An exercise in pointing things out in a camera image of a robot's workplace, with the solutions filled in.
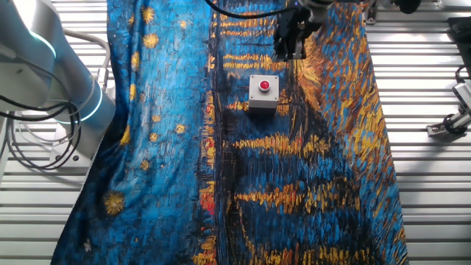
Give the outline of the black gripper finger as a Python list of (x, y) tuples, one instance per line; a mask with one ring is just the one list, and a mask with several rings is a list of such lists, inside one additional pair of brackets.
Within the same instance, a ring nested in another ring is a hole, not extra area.
[(288, 61), (291, 59), (290, 36), (274, 36), (274, 61)]
[(305, 39), (303, 37), (296, 37), (292, 41), (292, 45), (291, 45), (291, 59), (292, 60), (303, 60), (306, 58), (304, 43), (305, 43)]

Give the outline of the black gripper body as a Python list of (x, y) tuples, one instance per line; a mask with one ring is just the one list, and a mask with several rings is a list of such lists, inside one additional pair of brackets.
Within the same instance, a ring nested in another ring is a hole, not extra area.
[(277, 19), (277, 37), (309, 37), (323, 24), (323, 11), (320, 8), (294, 5), (293, 10), (280, 15)]

